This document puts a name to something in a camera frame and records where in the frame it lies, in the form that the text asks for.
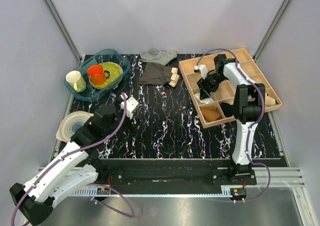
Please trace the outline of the white underwear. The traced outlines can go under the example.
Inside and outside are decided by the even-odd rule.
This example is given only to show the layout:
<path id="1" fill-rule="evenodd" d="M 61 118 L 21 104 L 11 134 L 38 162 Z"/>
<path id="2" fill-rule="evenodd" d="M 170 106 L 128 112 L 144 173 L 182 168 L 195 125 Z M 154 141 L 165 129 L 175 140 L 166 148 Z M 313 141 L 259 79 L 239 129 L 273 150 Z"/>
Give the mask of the white underwear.
<path id="1" fill-rule="evenodd" d="M 200 104 L 209 104 L 209 103 L 213 103 L 214 100 L 210 97 L 205 98 L 205 99 L 200 99 L 200 93 L 197 92 L 194 94 L 195 99 L 200 103 Z"/>

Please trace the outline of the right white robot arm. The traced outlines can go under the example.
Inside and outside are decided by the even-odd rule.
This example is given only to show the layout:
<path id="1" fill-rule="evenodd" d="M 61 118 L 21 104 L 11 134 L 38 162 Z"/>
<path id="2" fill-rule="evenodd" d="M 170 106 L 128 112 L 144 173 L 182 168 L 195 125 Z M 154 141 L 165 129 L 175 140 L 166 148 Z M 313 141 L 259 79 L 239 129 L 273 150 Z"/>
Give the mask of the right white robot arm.
<path id="1" fill-rule="evenodd" d="M 204 100 L 219 88 L 220 83 L 229 80 L 235 87 L 232 114 L 236 119 L 236 142 L 227 170 L 217 178 L 231 184 L 255 184 L 252 146 L 258 123 L 265 113 L 265 92 L 263 83 L 256 83 L 244 72 L 236 57 L 227 58 L 218 54 L 213 59 L 215 70 L 209 71 L 198 61 L 194 72 L 201 74 L 197 85 L 200 99 Z"/>

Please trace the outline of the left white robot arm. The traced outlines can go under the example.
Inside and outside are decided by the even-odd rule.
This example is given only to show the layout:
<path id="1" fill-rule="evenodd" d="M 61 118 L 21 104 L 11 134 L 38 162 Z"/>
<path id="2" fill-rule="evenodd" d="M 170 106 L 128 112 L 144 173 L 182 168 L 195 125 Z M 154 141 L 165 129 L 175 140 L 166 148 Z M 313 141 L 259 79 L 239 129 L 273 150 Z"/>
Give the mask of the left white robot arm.
<path id="1" fill-rule="evenodd" d="M 124 170 L 102 162 L 96 148 L 119 130 L 132 132 L 136 128 L 132 118 L 138 108 L 139 103 L 131 97 L 119 106 L 103 104 L 89 114 L 64 149 L 42 171 L 9 189 L 15 205 L 11 225 L 15 224 L 17 212 L 21 212 L 31 225 L 40 225 L 61 201 L 85 186 L 104 188 L 98 195 L 108 195 L 112 183 L 121 183 Z"/>

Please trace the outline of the rolled black underwear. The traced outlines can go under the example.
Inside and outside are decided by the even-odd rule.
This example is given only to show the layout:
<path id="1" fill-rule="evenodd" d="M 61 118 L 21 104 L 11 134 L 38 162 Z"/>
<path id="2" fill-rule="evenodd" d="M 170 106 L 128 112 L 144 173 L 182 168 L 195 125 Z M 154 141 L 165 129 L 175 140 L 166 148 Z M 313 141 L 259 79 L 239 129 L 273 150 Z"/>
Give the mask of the rolled black underwear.
<path id="1" fill-rule="evenodd" d="M 221 110 L 226 118 L 233 117 L 235 113 L 234 106 L 227 102 L 221 102 L 220 104 Z"/>

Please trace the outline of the striped grey underwear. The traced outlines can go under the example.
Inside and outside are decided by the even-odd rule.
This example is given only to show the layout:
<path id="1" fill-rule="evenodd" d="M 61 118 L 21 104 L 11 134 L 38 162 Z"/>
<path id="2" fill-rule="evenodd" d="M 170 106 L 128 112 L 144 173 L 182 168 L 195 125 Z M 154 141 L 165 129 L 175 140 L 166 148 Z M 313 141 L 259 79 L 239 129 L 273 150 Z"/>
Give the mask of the striped grey underwear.
<path id="1" fill-rule="evenodd" d="M 152 48 L 149 51 L 140 54 L 140 58 L 145 63 L 157 63 L 160 65 L 167 65 L 172 60 L 177 57 L 177 52 L 175 50 L 167 49 L 167 50 L 158 50 L 156 48 Z"/>

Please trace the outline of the rolled beige underwear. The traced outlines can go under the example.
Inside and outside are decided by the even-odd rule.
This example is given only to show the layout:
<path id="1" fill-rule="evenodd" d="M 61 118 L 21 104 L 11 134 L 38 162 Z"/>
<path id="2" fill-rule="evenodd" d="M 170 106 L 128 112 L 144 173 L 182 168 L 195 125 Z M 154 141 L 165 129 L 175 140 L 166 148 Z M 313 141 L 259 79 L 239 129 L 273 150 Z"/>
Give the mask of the rolled beige underwear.
<path id="1" fill-rule="evenodd" d="M 273 97 L 269 96 L 268 93 L 265 93 L 264 104 L 266 107 L 272 107 L 277 105 L 277 101 Z"/>

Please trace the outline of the wooden compartment tray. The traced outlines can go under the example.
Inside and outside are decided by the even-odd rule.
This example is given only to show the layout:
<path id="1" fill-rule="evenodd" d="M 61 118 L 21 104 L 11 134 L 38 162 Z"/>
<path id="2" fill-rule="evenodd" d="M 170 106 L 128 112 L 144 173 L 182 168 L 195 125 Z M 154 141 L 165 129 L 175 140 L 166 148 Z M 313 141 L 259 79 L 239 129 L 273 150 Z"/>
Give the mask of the wooden compartment tray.
<path id="1" fill-rule="evenodd" d="M 262 74 L 261 70 L 247 52 L 245 48 L 234 49 L 232 51 L 239 63 L 242 70 L 256 83 L 263 83 L 265 85 L 265 91 L 269 97 L 273 98 L 276 102 L 275 105 L 270 105 L 270 102 L 267 101 L 267 106 L 265 107 L 265 112 L 271 112 L 280 109 L 283 106 L 283 102 L 278 97 L 274 89 L 271 87 L 265 76 Z M 233 116 L 228 117 L 221 108 L 221 103 L 226 102 L 230 105 L 233 104 L 236 88 L 228 80 L 225 80 L 219 84 L 219 88 L 216 92 L 211 93 L 211 98 L 213 99 L 210 103 L 201 103 L 199 102 L 195 95 L 200 91 L 197 82 L 201 78 L 199 73 L 194 72 L 194 66 L 198 62 L 198 57 L 186 58 L 179 61 L 179 70 L 182 74 L 185 85 L 190 94 L 191 100 L 195 107 L 195 110 L 198 114 L 199 120 L 203 128 L 210 128 L 220 124 L 225 124 L 235 120 Z M 220 114 L 220 118 L 215 121 L 207 121 L 203 116 L 201 108 L 207 108 L 213 106 L 217 109 Z"/>

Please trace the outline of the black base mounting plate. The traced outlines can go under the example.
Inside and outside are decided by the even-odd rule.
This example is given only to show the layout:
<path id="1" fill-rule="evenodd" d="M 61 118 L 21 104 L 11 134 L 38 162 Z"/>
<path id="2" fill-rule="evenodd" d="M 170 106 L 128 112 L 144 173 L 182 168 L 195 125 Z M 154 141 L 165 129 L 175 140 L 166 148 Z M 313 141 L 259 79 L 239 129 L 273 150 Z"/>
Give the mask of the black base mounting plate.
<path id="1" fill-rule="evenodd" d="M 255 186 L 251 165 L 230 159 L 87 159 L 98 172 L 97 182 L 114 186 L 131 182 L 201 182 L 210 185 Z"/>

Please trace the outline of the blue transparent plastic bin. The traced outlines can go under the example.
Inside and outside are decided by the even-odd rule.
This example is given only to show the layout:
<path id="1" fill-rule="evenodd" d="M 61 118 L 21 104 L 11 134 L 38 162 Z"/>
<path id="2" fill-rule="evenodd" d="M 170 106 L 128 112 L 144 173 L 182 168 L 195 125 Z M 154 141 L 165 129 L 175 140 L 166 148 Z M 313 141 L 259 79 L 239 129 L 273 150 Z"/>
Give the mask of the blue transparent plastic bin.
<path id="1" fill-rule="evenodd" d="M 70 71 L 64 85 L 76 99 L 93 103 L 118 86 L 130 67 L 129 60 L 117 51 L 104 49 Z"/>

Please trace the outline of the yellow-green dotted plate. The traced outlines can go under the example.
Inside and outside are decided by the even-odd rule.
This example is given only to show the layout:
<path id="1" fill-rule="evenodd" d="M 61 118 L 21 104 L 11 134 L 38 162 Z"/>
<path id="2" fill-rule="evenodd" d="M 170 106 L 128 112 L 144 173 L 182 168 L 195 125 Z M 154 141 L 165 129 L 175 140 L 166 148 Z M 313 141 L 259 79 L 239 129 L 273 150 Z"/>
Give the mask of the yellow-green dotted plate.
<path id="1" fill-rule="evenodd" d="M 109 71 L 109 78 L 100 85 L 94 84 L 88 77 L 89 83 L 96 89 L 102 90 L 107 87 L 114 87 L 120 83 L 122 80 L 123 69 L 116 63 L 113 62 L 105 62 L 98 64 L 102 66 L 105 71 Z"/>

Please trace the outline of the orange mug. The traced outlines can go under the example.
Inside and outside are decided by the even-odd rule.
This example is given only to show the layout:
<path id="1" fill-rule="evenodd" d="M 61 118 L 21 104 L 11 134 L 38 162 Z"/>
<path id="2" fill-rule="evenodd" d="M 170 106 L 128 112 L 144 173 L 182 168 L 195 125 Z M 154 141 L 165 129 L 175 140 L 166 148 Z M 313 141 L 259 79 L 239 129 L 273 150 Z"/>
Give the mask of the orange mug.
<path id="1" fill-rule="evenodd" d="M 92 65 L 87 69 L 88 78 L 95 85 L 103 84 L 110 76 L 108 70 L 104 70 L 101 65 Z"/>

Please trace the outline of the cream stacked bowls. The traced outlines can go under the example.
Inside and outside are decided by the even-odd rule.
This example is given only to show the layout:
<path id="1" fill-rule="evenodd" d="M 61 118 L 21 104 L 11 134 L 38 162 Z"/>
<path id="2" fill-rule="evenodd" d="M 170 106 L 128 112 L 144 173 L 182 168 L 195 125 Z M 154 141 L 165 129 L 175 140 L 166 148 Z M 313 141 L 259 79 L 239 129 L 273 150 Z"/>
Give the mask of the cream stacked bowls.
<path id="1" fill-rule="evenodd" d="M 60 123 L 56 132 L 56 139 L 68 143 L 71 136 L 82 127 L 94 114 L 85 111 L 75 111 L 68 114 Z"/>

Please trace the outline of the aluminium front rail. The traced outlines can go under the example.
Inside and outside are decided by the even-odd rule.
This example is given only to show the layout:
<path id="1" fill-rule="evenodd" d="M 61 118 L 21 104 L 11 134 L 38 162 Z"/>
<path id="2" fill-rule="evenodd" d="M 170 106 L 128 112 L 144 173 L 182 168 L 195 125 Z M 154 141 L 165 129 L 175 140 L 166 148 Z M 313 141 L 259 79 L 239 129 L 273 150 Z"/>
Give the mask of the aluminium front rail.
<path id="1" fill-rule="evenodd" d="M 62 184 L 63 182 L 72 182 L 72 183 L 78 183 L 80 180 L 84 180 L 88 178 L 88 182 L 90 184 L 101 184 L 101 185 L 110 185 L 114 187 L 121 187 L 125 185 L 130 185 L 131 187 L 152 187 L 154 185 L 157 185 L 159 187 L 168 187 L 168 188 L 181 188 L 181 187 L 196 187 L 199 185 L 200 187 L 243 187 L 243 186 L 257 186 L 257 187 L 264 187 L 264 186 L 270 186 L 270 187 L 280 187 L 282 185 L 288 185 L 290 187 L 292 186 L 303 186 L 304 182 L 301 176 L 301 173 L 298 169 L 292 169 L 292 168 L 272 168 L 269 170 L 266 170 L 262 167 L 253 168 L 256 176 L 256 185 L 213 185 L 209 183 L 203 183 L 199 181 L 175 181 L 175 182 L 129 182 L 123 185 L 112 185 L 110 182 L 103 182 L 99 183 L 97 182 L 99 173 L 96 169 L 84 169 L 84 172 L 75 171 L 72 170 L 71 172 L 67 173 L 62 179 L 59 179 L 54 186 L 58 186 L 59 184 Z"/>

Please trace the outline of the right aluminium frame post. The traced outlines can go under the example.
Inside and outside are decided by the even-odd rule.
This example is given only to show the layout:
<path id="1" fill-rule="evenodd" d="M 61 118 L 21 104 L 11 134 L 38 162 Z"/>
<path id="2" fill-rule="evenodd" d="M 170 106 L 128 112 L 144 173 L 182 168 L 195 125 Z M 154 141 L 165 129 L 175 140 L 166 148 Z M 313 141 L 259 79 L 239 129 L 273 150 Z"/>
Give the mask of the right aluminium frame post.
<path id="1" fill-rule="evenodd" d="M 275 16 L 273 17 L 273 19 L 271 21 L 271 24 L 269 25 L 265 35 L 263 36 L 262 41 L 260 42 L 257 50 L 255 51 L 255 53 L 253 55 L 253 60 L 255 62 L 258 61 L 264 48 L 268 44 L 270 38 L 272 37 L 275 29 L 277 28 L 278 24 L 280 23 L 282 17 L 284 16 L 284 14 L 285 14 L 286 10 L 288 9 L 291 2 L 292 2 L 292 0 L 283 0 L 282 1 L 280 7 L 278 8 Z"/>

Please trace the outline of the left aluminium frame post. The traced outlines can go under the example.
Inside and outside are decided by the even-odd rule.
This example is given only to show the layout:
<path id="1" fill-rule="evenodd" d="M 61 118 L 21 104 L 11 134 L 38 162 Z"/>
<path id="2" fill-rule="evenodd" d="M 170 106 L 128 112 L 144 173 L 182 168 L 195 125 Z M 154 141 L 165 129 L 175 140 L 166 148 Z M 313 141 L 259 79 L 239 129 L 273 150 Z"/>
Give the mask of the left aluminium frame post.
<path id="1" fill-rule="evenodd" d="M 62 34 L 66 44 L 68 45 L 69 49 L 72 52 L 72 55 L 74 56 L 77 63 L 80 63 L 82 60 L 82 56 L 79 53 L 74 41 L 72 40 L 53 0 L 43 0 L 49 13 L 51 14 L 54 22 L 56 23 L 60 33 Z"/>

